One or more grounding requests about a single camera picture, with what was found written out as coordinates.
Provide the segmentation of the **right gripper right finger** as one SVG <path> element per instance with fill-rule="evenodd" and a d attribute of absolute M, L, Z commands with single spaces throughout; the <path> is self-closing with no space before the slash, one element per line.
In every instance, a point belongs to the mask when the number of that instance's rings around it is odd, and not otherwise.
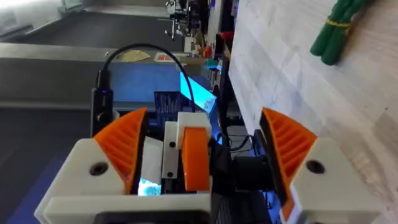
<path fill-rule="evenodd" d="M 381 206 L 337 143 L 263 108 L 259 127 L 283 223 L 372 223 Z"/>

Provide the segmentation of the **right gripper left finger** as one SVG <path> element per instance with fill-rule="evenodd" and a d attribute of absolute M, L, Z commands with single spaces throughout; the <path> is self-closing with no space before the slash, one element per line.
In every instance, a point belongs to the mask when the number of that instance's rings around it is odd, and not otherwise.
<path fill-rule="evenodd" d="M 34 216 L 40 223 L 93 223 L 106 212 L 137 211 L 146 108 L 77 141 Z"/>

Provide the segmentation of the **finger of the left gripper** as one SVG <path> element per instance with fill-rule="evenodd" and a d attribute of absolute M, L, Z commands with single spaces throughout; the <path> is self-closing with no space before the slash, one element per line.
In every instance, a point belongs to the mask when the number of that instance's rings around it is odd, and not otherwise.
<path fill-rule="evenodd" d="M 174 184 L 183 179 L 187 192 L 210 190 L 208 143 L 211 124 L 206 113 L 179 112 L 165 123 L 162 179 Z"/>

